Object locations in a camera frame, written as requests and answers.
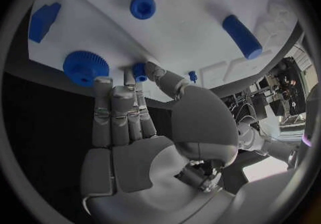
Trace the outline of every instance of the blue plastic part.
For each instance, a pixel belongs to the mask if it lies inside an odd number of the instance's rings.
[[[225,18],[223,28],[232,37],[247,59],[254,59],[262,53],[261,44],[236,16],[230,15]]]
[[[195,72],[195,71],[190,71],[190,72],[188,73],[188,75],[189,75],[189,79],[190,79],[191,81],[193,81],[194,83],[196,83],[196,81],[197,81],[196,72]]]
[[[132,0],[131,13],[138,19],[144,20],[151,18],[156,11],[154,0]]]
[[[98,76],[109,76],[107,62],[88,51],[70,53],[65,59],[63,69],[74,83],[83,87],[92,87]]]
[[[133,75],[136,82],[143,82],[147,80],[145,73],[145,63],[138,63],[133,66]]]
[[[55,22],[61,5],[53,3],[52,5],[44,5],[38,9],[31,17],[29,27],[29,39],[40,43]]]

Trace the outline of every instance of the purple light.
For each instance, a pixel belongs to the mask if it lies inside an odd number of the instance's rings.
[[[302,141],[304,144],[306,144],[307,146],[311,147],[311,141],[308,140],[308,138],[303,134],[302,136]]]

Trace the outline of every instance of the blue knob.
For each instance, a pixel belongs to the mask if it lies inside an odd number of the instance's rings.
[[[83,87],[92,87],[98,76],[109,76],[107,62],[88,51],[70,53],[64,61],[63,69],[74,83]]]
[[[147,80],[145,74],[145,63],[138,63],[133,66],[133,75],[136,82],[143,82]]]
[[[154,0],[132,0],[131,13],[138,19],[148,19],[153,16],[156,11],[156,3]]]
[[[195,72],[195,71],[190,71],[190,72],[188,73],[188,75],[189,75],[189,79],[190,79],[191,81],[193,81],[194,83],[196,83],[196,81],[197,81],[196,72]]]
[[[29,39],[40,43],[55,22],[61,5],[53,3],[52,5],[44,5],[38,9],[31,17],[29,27]]]
[[[236,16],[230,15],[225,18],[223,28],[228,32],[247,59],[254,59],[262,53],[261,44]]]

